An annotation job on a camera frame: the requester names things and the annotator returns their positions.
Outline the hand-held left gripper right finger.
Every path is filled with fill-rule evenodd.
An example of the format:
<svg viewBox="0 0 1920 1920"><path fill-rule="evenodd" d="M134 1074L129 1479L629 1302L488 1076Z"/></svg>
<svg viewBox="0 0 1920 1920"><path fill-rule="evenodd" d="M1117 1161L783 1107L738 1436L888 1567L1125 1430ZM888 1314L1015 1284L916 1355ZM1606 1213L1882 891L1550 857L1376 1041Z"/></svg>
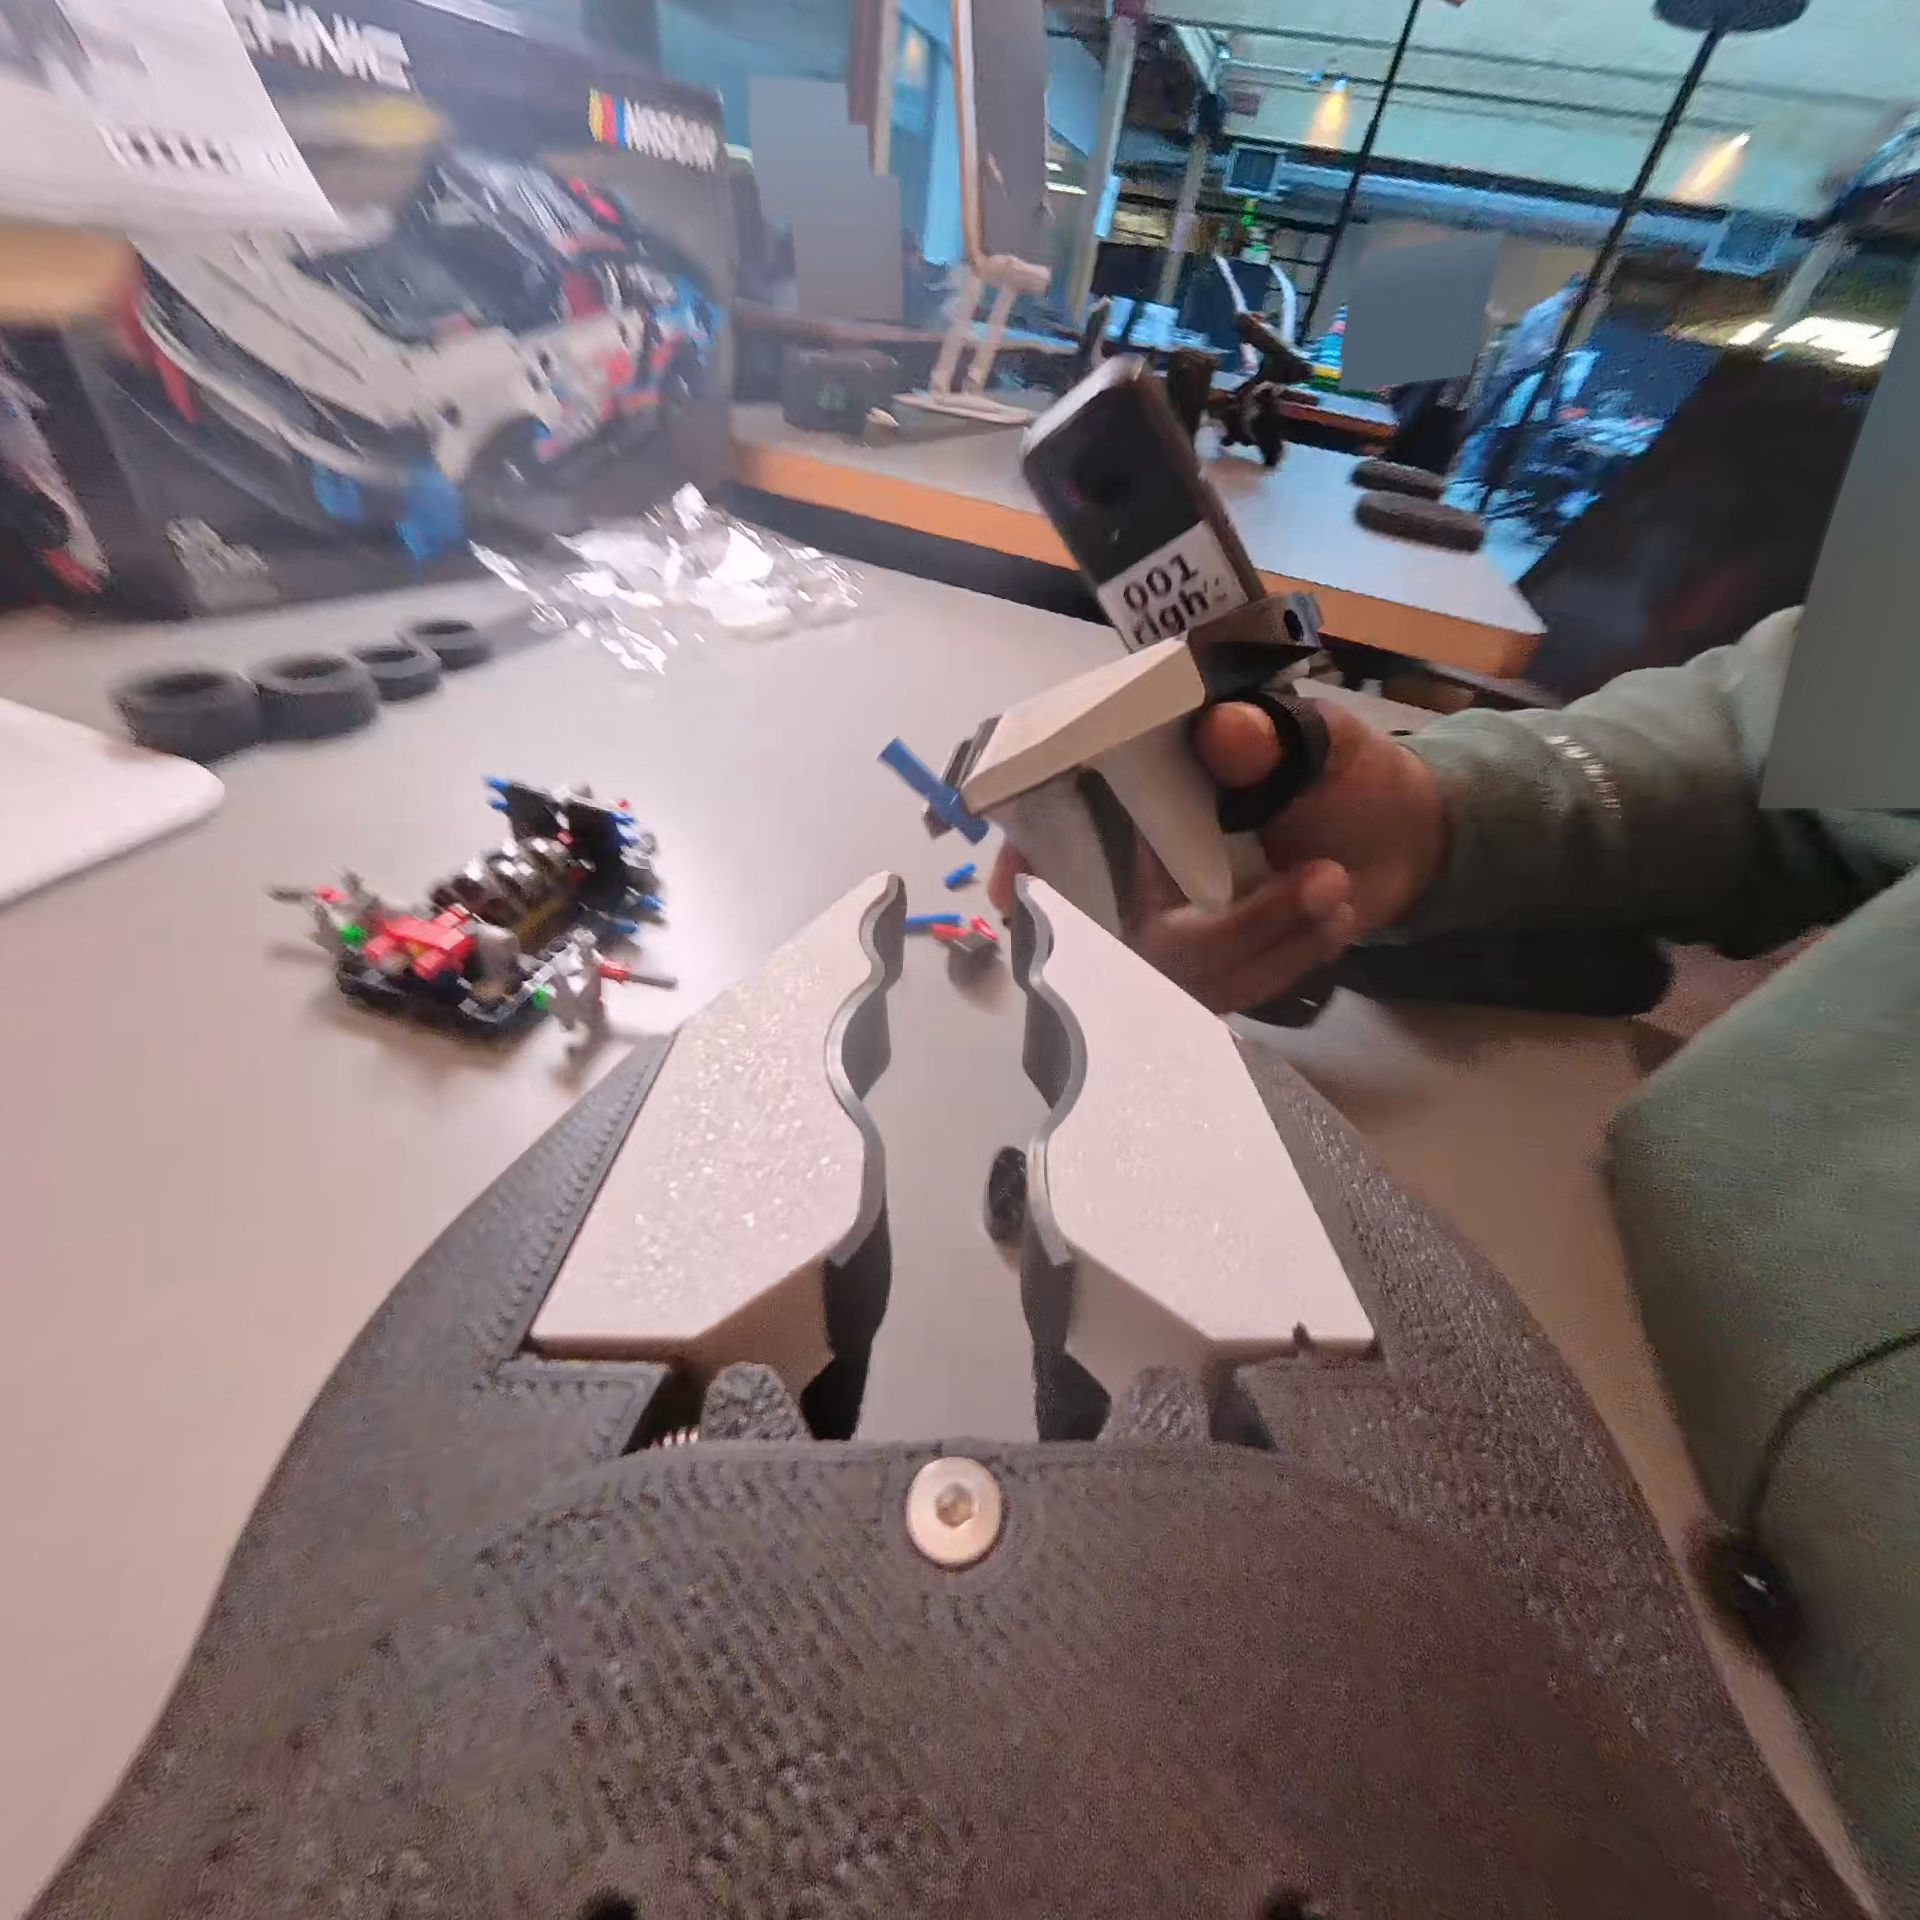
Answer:
<svg viewBox="0 0 1920 1920"><path fill-rule="evenodd" d="M1023 1152L1037 1360L1224 1387L1245 1363L1368 1353L1376 1324L1224 1016L1033 875L1013 962L1046 1107Z"/></svg>

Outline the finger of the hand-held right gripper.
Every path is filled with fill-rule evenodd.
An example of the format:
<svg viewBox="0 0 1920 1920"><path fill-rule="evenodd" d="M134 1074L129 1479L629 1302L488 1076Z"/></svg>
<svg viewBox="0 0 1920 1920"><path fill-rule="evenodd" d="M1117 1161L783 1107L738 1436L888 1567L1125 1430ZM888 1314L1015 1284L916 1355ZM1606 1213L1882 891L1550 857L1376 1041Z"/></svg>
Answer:
<svg viewBox="0 0 1920 1920"><path fill-rule="evenodd" d="M1128 934L1138 904L1144 838L1115 785L1081 764L990 803L990 823L1028 873L1105 934Z"/></svg>
<svg viewBox="0 0 1920 1920"><path fill-rule="evenodd" d="M1183 752L1205 682L1185 640L1158 640L982 723L958 778L974 814L1128 752Z"/></svg>

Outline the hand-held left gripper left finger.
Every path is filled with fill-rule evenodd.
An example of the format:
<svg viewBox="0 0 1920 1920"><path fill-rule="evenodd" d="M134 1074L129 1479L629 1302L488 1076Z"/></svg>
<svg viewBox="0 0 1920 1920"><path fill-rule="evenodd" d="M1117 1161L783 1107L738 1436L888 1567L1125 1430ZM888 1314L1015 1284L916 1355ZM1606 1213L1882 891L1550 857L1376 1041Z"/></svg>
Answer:
<svg viewBox="0 0 1920 1920"><path fill-rule="evenodd" d="M884 1155L867 1095L904 884L874 873L684 1022L531 1323L531 1349L793 1391L863 1391L891 1289Z"/></svg>

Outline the lego car chassis assembly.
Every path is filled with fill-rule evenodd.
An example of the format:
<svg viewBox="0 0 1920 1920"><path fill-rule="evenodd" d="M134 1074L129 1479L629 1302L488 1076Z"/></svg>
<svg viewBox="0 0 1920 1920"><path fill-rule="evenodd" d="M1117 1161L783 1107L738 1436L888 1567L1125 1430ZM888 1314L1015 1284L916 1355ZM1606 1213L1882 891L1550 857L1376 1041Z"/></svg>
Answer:
<svg viewBox="0 0 1920 1920"><path fill-rule="evenodd" d="M584 785L488 780L504 833L441 875L417 899L363 875L272 887L309 919L339 988L356 1004L476 1041L540 1022L606 1028L608 988L671 992L640 937L663 921L656 836L633 807Z"/></svg>

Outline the lego car set box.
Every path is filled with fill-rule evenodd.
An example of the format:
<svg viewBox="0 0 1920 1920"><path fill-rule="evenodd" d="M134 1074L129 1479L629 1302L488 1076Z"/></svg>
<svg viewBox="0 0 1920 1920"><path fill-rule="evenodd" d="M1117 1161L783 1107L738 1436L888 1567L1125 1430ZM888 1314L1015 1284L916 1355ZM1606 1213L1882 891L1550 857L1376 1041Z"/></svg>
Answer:
<svg viewBox="0 0 1920 1920"><path fill-rule="evenodd" d="M5 218L5 611L467 569L724 467L720 95L660 3L224 3L334 235Z"/></svg>

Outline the black and white device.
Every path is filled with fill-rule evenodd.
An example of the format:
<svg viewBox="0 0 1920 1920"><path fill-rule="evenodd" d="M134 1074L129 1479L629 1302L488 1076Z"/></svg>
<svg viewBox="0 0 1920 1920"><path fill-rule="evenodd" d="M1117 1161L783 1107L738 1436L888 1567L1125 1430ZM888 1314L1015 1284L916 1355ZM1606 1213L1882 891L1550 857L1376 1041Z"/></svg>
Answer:
<svg viewBox="0 0 1920 1920"><path fill-rule="evenodd" d="M1176 344L1163 363L1168 403L1187 439L1196 439L1205 421L1218 427L1225 446L1255 446L1265 469L1281 461L1288 420L1286 393L1301 385L1312 363L1291 338L1261 314L1240 292L1232 262L1211 254L1198 269L1190 294L1196 301L1196 319L1208 335L1208 347ZM1229 389L1216 389L1214 344L1228 342L1255 355L1251 372Z"/></svg>

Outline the orange edged table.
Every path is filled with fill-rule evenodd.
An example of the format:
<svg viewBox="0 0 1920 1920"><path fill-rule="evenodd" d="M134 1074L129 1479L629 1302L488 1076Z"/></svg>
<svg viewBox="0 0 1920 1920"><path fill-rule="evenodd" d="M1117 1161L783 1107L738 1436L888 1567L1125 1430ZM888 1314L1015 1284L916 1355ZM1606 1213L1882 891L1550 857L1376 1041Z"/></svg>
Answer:
<svg viewBox="0 0 1920 1920"><path fill-rule="evenodd" d="M733 473L748 489L903 531L1069 565L1020 473L1013 427L950 420L931 439L855 445L733 406ZM1271 587L1312 591L1333 638L1491 678L1524 677L1547 626L1481 553L1429 549L1356 521L1352 455L1289 446L1276 469L1239 448L1200 458Z"/></svg>

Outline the white stand with legs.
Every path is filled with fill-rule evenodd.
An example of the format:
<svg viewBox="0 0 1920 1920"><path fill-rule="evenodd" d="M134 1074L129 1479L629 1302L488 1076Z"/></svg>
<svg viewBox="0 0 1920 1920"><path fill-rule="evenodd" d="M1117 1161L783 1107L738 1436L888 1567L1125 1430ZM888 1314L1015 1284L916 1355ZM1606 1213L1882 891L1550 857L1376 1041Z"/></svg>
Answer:
<svg viewBox="0 0 1920 1920"><path fill-rule="evenodd" d="M989 378L1022 295L1041 295L1046 260L1046 53L1041 2L950 2L963 281L924 387L906 406L980 427L1022 427L1023 406Z"/></svg>

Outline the black device with green lights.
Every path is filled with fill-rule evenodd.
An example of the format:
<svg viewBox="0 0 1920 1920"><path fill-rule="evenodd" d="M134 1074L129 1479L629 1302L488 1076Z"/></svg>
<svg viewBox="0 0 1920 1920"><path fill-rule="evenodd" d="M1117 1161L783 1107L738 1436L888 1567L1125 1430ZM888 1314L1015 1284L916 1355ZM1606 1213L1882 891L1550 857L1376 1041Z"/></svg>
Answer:
<svg viewBox="0 0 1920 1920"><path fill-rule="evenodd" d="M787 427L867 445L898 429L901 367L874 347L787 344L781 417Z"/></svg>

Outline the clear plastic bag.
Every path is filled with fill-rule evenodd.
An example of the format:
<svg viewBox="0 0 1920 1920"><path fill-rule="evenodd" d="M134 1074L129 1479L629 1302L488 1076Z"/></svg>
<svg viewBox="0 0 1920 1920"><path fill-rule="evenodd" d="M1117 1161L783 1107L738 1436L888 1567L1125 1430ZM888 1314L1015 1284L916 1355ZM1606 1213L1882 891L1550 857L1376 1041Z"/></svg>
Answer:
<svg viewBox="0 0 1920 1920"><path fill-rule="evenodd" d="M695 487L642 514L472 539L469 553L516 593L531 632L591 643L655 678L693 646L839 623L865 595L852 563L737 517Z"/></svg>

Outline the black monitor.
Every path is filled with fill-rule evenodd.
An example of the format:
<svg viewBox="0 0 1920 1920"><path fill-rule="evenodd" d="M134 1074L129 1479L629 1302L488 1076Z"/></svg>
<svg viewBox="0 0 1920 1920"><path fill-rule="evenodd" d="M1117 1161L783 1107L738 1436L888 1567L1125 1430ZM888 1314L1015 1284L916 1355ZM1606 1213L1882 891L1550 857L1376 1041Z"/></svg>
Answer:
<svg viewBox="0 0 1920 1920"><path fill-rule="evenodd" d="M1549 703L1740 638L1801 606L1877 372L1735 347L1604 480L1519 591Z"/></svg>

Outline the green sweatshirt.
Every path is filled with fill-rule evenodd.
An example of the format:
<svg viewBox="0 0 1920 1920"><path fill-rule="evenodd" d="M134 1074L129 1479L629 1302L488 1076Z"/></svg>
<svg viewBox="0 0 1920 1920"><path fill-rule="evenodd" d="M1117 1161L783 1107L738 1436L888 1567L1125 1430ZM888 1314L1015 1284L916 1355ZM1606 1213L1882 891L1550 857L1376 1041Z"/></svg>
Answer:
<svg viewBox="0 0 1920 1920"><path fill-rule="evenodd" d="M1620 1113L1648 1338L1711 1513L1804 1621L1835 1749L1915 1757L1915 875L1822 934Z"/></svg>

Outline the white monitor stand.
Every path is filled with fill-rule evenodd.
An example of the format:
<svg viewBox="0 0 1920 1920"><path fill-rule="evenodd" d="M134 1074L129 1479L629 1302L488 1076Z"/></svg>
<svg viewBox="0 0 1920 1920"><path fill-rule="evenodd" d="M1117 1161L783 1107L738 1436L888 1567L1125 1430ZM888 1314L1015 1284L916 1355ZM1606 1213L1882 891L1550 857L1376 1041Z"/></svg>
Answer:
<svg viewBox="0 0 1920 1920"><path fill-rule="evenodd" d="M203 824L224 780L14 701L3 703L3 907Z"/></svg>

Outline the white paper sheet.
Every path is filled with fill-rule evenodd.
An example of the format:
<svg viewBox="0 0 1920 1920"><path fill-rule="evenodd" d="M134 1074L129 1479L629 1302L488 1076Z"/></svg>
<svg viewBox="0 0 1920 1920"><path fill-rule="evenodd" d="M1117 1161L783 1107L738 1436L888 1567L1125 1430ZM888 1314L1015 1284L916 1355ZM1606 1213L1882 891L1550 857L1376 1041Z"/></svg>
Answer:
<svg viewBox="0 0 1920 1920"><path fill-rule="evenodd" d="M7 2L3 215L129 237L342 228L217 2Z"/></svg>

